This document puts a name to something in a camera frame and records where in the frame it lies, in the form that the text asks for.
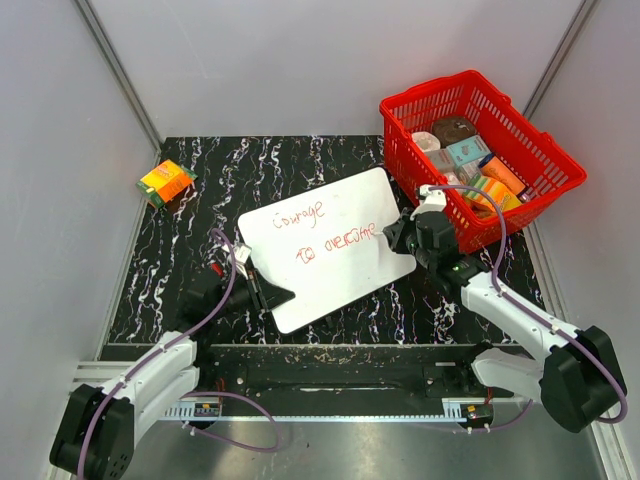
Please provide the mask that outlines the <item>brown round lid jar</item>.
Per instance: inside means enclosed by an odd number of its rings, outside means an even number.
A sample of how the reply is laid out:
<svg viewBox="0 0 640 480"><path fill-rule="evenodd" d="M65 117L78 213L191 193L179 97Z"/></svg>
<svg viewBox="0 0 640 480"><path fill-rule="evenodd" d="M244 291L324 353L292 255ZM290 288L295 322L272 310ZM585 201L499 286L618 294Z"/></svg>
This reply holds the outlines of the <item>brown round lid jar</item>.
<svg viewBox="0 0 640 480"><path fill-rule="evenodd" d="M442 148L473 137L475 126L463 116L448 116L436 120L431 133L439 140Z"/></svg>

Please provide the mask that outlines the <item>orange blue box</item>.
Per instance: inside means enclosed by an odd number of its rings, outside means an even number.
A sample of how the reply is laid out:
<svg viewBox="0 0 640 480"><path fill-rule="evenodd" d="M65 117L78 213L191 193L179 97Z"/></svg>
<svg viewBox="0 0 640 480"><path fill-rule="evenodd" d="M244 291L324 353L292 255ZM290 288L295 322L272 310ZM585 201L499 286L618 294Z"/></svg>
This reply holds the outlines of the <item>orange blue box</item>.
<svg viewBox="0 0 640 480"><path fill-rule="evenodd" d="M525 194L527 187L524 182L520 180L496 155L487 155L479 162L478 168L484 176L501 182L518 198L521 198Z"/></svg>

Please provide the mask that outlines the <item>red marker cap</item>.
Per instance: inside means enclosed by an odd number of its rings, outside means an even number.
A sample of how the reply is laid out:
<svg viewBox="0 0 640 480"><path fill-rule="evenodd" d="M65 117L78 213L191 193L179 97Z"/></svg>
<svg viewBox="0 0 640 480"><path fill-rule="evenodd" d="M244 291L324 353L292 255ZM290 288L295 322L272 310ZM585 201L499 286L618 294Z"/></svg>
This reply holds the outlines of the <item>red marker cap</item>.
<svg viewBox="0 0 640 480"><path fill-rule="evenodd" d="M213 271L216 272L216 274L219 277L223 277L224 276L224 271L223 271L222 267L218 263L216 263L216 262L212 263L211 264L211 268L212 268Z"/></svg>

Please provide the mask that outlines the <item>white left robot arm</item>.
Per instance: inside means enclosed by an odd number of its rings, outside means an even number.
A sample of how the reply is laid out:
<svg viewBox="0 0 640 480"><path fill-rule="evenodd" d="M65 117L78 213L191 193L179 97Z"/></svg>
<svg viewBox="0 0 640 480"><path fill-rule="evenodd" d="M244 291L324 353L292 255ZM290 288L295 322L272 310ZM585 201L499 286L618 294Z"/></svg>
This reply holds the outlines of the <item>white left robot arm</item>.
<svg viewBox="0 0 640 480"><path fill-rule="evenodd" d="M267 313L294 299L256 269L225 283L219 270L197 273L182 290L174 323L136 363L100 386L69 396L49 453L52 466L79 479L119 479L146 432L183 396L206 395L217 381L207 365L208 328L219 315Z"/></svg>

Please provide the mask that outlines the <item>white toilet paper roll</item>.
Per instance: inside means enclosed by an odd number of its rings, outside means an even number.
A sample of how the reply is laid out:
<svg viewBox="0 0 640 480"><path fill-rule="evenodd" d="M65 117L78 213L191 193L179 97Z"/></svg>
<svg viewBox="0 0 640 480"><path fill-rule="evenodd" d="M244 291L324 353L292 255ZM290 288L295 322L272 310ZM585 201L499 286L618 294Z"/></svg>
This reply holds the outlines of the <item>white toilet paper roll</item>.
<svg viewBox="0 0 640 480"><path fill-rule="evenodd" d="M423 153L441 149L440 140L428 131L413 132L411 134L411 139Z"/></svg>

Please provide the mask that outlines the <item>orange green snack box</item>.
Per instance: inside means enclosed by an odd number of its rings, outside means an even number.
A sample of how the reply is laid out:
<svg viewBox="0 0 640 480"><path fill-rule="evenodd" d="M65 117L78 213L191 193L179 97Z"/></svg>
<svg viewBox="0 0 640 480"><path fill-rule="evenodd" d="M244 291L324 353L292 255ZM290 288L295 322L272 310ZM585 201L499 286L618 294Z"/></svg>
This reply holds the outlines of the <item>orange green snack box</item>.
<svg viewBox="0 0 640 480"><path fill-rule="evenodd" d="M190 169L165 160L137 181L136 187L154 208L158 209L194 183L197 175Z"/></svg>

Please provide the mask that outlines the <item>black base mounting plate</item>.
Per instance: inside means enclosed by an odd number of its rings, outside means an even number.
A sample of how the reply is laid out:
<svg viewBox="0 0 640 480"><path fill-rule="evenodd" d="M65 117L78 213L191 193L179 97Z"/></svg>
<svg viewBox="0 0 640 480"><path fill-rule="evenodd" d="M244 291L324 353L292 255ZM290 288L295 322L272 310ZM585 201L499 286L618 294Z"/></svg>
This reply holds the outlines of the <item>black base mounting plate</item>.
<svg viewBox="0 0 640 480"><path fill-rule="evenodd" d="M246 393L337 389L426 398L508 397L471 372L473 345L212 345L215 379Z"/></svg>

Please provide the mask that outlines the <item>red plastic shopping basket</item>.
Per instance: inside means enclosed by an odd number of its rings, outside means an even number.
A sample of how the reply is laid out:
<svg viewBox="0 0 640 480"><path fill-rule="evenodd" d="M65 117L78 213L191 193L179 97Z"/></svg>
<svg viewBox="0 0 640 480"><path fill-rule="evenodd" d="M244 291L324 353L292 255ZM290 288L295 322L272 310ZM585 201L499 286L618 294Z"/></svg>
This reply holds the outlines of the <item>red plastic shopping basket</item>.
<svg viewBox="0 0 640 480"><path fill-rule="evenodd" d="M586 171L553 138L537 130L511 104L509 97L475 70L418 84L381 101L384 159L399 187L415 201L423 184L444 185L451 176L467 184L481 160L456 167L445 148L423 153L411 139L431 133L443 117L463 116L527 189L522 205L506 211L506 227L514 233L528 226L561 195L583 184Z"/></svg>

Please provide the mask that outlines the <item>teal cardboard box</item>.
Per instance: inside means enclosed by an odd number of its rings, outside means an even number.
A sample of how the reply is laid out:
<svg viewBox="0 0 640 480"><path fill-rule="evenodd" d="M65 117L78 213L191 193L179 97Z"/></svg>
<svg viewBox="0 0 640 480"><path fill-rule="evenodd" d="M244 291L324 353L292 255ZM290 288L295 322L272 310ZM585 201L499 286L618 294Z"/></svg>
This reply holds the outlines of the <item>teal cardboard box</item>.
<svg viewBox="0 0 640 480"><path fill-rule="evenodd" d="M456 167L482 160L491 153L490 148L480 135L474 135L448 145L446 150Z"/></svg>

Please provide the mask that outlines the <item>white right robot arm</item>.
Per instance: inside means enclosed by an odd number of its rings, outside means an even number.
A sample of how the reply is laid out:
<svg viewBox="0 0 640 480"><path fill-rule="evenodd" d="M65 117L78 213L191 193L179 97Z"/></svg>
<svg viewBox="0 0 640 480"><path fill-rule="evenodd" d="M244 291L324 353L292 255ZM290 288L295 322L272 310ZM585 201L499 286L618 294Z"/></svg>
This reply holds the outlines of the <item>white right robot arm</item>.
<svg viewBox="0 0 640 480"><path fill-rule="evenodd" d="M578 433L606 412L628 412L627 389L609 336L592 326L562 322L502 284L481 261L460 252L453 226L442 212L412 214L384 228L390 250L411 255L427 278L456 302L505 332L525 356L483 344L459 366L456 387L476 396L487 387L541 404L565 430Z"/></svg>

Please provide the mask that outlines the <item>white whiteboard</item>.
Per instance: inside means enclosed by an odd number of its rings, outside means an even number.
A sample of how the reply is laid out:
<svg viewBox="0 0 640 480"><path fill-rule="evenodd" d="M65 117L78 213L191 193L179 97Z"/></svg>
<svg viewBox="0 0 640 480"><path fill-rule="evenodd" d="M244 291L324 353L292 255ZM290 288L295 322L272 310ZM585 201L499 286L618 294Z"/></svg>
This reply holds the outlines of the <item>white whiteboard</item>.
<svg viewBox="0 0 640 480"><path fill-rule="evenodd" d="M373 233L399 217L381 167L240 215L254 266L295 293L273 311L278 331L295 332L413 272L411 255Z"/></svg>

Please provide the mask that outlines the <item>yellow green sponge pack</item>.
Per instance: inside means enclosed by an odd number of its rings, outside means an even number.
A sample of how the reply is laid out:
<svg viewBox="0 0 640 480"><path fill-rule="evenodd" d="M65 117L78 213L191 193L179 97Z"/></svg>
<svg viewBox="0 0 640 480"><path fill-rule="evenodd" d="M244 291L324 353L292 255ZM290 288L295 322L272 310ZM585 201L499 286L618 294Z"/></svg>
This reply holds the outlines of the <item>yellow green sponge pack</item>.
<svg viewBox="0 0 640 480"><path fill-rule="evenodd" d="M468 183L473 190L466 189L462 196L466 202L482 211L496 212L494 202L499 210L506 212L522 205L520 199L501 181L482 174L476 174Z"/></svg>

